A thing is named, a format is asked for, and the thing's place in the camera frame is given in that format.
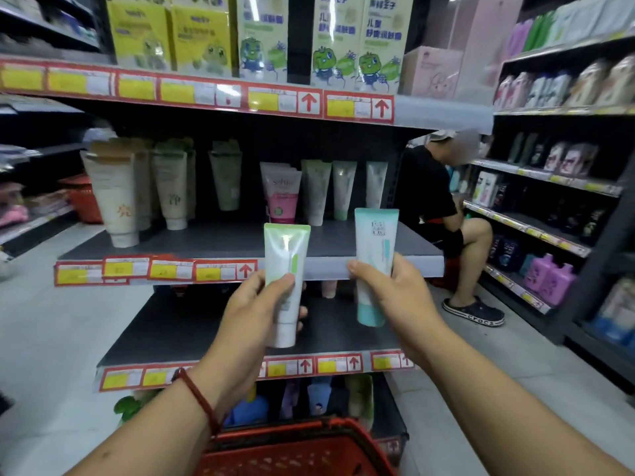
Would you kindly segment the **person's right hand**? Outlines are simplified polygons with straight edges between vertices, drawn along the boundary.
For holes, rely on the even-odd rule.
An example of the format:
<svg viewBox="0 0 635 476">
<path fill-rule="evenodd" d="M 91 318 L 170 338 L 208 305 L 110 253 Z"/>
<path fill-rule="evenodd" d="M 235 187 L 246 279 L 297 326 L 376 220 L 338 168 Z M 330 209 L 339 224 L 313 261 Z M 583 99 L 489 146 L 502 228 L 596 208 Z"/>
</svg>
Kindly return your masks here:
<svg viewBox="0 0 635 476">
<path fill-rule="evenodd" d="M 398 337 L 401 350 L 418 366 L 426 368 L 426 357 L 433 343 L 438 336 L 445 336 L 449 328 L 438 313 L 419 269 L 398 253 L 394 255 L 391 277 L 391 295 L 374 295 L 375 300 Z"/>
</svg>

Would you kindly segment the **person's left hand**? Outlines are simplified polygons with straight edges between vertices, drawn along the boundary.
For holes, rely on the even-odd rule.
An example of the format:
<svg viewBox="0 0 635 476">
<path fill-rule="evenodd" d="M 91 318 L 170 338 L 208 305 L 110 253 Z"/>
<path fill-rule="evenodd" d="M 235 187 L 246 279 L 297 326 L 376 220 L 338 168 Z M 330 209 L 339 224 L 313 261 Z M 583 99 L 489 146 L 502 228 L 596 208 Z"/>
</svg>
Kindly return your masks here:
<svg viewBox="0 0 635 476">
<path fill-rule="evenodd" d="M 208 352 L 189 376 L 218 421 L 242 400 L 260 372 L 274 313 L 263 309 L 266 272 L 253 273 L 234 291 Z"/>
</svg>

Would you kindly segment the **teal and white tube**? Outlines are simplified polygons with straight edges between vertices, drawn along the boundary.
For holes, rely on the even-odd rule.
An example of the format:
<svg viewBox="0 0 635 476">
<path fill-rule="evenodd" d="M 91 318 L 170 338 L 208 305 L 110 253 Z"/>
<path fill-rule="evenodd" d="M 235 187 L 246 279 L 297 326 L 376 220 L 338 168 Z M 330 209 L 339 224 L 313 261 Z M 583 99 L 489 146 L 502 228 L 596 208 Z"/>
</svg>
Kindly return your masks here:
<svg viewBox="0 0 635 476">
<path fill-rule="evenodd" d="M 357 260 L 391 276 L 399 210 L 356 208 L 354 216 Z M 356 291 L 358 322 L 372 328 L 382 327 L 385 316 L 369 285 L 356 279 Z"/>
</svg>

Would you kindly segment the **white tube with green stripe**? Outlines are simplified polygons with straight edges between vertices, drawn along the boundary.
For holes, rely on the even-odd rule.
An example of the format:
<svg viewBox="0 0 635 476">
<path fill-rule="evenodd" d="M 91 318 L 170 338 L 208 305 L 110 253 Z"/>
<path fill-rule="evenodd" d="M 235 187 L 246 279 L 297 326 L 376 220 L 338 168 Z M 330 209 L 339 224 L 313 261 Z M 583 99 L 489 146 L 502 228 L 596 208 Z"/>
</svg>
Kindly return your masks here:
<svg viewBox="0 0 635 476">
<path fill-rule="evenodd" d="M 266 285 L 287 273 L 294 276 L 293 289 L 277 303 L 268 346 L 282 349 L 295 345 L 300 300 L 304 284 L 304 266 L 311 234 L 305 224 L 264 225 Z"/>
</svg>

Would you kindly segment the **row of red price labels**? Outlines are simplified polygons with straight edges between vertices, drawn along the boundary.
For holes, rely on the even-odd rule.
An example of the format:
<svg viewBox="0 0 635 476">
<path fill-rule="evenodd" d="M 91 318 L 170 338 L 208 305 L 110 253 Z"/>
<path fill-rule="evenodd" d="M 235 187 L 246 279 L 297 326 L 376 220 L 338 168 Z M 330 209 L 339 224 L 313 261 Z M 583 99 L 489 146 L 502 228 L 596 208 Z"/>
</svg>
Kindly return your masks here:
<svg viewBox="0 0 635 476">
<path fill-rule="evenodd" d="M 393 126 L 395 120 L 393 95 L 6 56 L 0 56 L 0 89 L 16 95 L 252 112 L 389 126 Z"/>
<path fill-rule="evenodd" d="M 97 392 L 164 388 L 172 382 L 177 369 L 190 369 L 195 365 L 196 361 L 179 361 L 100 366 L 94 387 Z M 416 367 L 400 349 L 269 355 L 260 365 L 257 381 L 403 371 Z"/>
<path fill-rule="evenodd" d="M 222 284 L 242 282 L 264 267 L 264 258 L 108 256 L 59 260 L 53 269 L 53 283 L 56 287 Z"/>
</svg>

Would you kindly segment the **white tube with green bottom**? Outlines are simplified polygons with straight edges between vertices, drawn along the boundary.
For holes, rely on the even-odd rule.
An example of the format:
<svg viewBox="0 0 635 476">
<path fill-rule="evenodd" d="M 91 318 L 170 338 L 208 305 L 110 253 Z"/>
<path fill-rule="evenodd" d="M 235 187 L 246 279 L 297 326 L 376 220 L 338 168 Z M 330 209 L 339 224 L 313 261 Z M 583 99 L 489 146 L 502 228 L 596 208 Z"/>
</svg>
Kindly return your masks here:
<svg viewBox="0 0 635 476">
<path fill-rule="evenodd" d="M 357 162 L 336 160 L 333 169 L 334 218 L 346 221 L 356 175 Z"/>
</svg>

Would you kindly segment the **pink and white tube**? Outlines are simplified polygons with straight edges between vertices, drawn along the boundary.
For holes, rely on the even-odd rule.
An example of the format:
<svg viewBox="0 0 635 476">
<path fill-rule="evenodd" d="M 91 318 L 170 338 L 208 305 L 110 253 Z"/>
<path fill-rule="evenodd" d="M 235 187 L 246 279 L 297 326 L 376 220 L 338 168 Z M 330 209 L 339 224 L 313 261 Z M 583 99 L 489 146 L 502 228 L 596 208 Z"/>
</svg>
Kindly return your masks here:
<svg viewBox="0 0 635 476">
<path fill-rule="evenodd" d="M 271 223 L 294 224 L 302 172 L 288 164 L 260 162 Z"/>
</svg>

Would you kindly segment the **purple slim bottle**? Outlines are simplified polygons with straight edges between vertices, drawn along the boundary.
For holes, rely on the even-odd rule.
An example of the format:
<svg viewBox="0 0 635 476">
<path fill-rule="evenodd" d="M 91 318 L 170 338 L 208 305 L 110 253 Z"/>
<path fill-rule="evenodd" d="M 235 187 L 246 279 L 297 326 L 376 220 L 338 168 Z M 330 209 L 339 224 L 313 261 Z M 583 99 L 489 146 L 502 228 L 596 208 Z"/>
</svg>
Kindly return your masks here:
<svg viewBox="0 0 635 476">
<path fill-rule="evenodd" d="M 297 379 L 286 380 L 279 411 L 280 420 L 293 419 L 300 396 L 300 383 Z"/>
</svg>

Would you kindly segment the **pale green tube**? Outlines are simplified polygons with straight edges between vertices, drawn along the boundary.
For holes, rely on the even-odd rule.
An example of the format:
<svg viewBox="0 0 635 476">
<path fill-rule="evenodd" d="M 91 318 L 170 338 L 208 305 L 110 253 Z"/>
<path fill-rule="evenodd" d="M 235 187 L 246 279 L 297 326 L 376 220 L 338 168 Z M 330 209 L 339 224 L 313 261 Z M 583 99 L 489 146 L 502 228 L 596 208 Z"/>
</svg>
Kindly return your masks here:
<svg viewBox="0 0 635 476">
<path fill-rule="evenodd" d="M 237 211 L 241 198 L 242 151 L 236 139 L 214 141 L 208 151 L 219 209 Z"/>
</svg>

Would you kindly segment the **green leaf shaped pack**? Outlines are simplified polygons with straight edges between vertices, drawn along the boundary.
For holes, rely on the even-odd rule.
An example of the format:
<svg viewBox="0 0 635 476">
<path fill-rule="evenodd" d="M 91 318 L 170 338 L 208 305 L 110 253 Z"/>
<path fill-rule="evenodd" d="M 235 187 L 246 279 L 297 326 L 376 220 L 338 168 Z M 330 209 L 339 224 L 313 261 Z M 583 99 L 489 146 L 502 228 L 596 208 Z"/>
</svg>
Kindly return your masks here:
<svg viewBox="0 0 635 476">
<path fill-rule="evenodd" d="M 120 398 L 114 405 L 114 414 L 120 417 L 119 426 L 130 421 L 145 405 L 153 400 L 163 389 L 134 390 L 131 395 Z"/>
</svg>

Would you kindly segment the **dark side shelving unit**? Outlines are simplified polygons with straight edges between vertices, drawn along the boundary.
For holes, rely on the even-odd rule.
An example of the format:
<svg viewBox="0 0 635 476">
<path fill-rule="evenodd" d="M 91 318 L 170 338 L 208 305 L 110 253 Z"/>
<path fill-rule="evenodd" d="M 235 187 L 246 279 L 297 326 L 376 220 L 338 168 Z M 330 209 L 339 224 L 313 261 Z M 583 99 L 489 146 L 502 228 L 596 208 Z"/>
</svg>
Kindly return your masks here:
<svg viewBox="0 0 635 476">
<path fill-rule="evenodd" d="M 509 69 L 542 63 L 617 60 L 635 51 L 635 37 L 505 61 Z M 610 377 L 635 388 L 635 335 L 625 345 L 591 327 L 612 286 L 635 277 L 635 105 L 496 111 L 487 154 L 469 167 L 468 216 L 492 222 L 493 247 L 481 284 L 555 344 L 571 345 Z M 502 175 L 492 207 L 472 203 L 481 170 Z M 559 197 L 607 204 L 610 215 L 594 246 L 546 224 Z M 553 255 L 573 266 L 576 281 L 559 306 L 523 284 L 534 257 Z"/>
</svg>

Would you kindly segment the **pale green frog print box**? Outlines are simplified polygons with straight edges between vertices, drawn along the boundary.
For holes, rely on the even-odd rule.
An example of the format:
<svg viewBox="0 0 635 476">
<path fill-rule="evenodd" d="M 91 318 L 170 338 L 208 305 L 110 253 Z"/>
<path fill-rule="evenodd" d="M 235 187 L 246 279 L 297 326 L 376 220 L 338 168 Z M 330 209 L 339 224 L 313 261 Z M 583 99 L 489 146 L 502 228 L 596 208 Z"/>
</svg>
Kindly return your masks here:
<svg viewBox="0 0 635 476">
<path fill-rule="evenodd" d="M 364 0 L 314 0 L 310 85 L 353 90 Z"/>
<path fill-rule="evenodd" d="M 288 80 L 289 0 L 236 0 L 239 76 L 272 84 Z"/>
<path fill-rule="evenodd" d="M 398 93 L 413 0 L 364 0 L 356 90 Z"/>
</svg>

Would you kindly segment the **blue and white packs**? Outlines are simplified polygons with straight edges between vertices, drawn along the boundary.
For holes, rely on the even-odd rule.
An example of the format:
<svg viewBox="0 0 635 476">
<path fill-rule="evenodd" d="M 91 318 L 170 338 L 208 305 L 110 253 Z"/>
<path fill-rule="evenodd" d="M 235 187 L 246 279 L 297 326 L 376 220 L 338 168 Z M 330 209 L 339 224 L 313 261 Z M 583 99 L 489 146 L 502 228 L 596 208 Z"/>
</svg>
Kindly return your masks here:
<svg viewBox="0 0 635 476">
<path fill-rule="evenodd" d="M 612 286 L 591 327 L 611 343 L 625 346 L 635 335 L 635 277 L 621 277 Z"/>
</svg>

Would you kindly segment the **pink pillar panel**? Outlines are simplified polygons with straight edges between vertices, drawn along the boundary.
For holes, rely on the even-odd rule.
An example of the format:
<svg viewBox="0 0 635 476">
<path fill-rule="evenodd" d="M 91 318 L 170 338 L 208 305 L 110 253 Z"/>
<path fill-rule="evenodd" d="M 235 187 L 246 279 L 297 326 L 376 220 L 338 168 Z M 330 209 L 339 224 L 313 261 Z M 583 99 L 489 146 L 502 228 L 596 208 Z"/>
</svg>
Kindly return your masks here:
<svg viewBox="0 0 635 476">
<path fill-rule="evenodd" d="M 507 43 L 523 0 L 457 0 L 453 47 L 463 52 L 457 101 L 490 106 L 498 87 Z"/>
</svg>

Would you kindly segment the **row of refill pouches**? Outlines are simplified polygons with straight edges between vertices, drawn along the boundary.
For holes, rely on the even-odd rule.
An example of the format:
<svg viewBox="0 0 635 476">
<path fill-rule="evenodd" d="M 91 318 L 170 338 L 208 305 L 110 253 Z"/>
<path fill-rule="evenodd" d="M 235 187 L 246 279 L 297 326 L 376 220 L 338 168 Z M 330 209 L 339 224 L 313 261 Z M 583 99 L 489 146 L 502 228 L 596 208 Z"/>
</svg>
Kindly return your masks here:
<svg viewBox="0 0 635 476">
<path fill-rule="evenodd" d="M 635 51 L 615 60 L 542 63 L 509 69 L 496 87 L 496 111 L 617 108 L 635 105 Z"/>
</svg>

